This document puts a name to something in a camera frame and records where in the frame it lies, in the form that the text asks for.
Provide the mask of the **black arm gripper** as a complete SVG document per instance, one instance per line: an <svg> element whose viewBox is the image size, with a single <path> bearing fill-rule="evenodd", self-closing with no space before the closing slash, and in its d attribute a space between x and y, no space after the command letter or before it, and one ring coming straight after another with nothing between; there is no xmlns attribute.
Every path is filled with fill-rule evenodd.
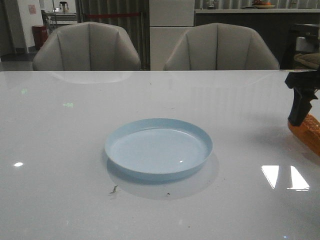
<svg viewBox="0 0 320 240"><path fill-rule="evenodd" d="M320 72L292 71L284 82L294 93L288 121L292 126L300 126L312 108L311 101L318 99L316 92L320 89Z"/></svg>

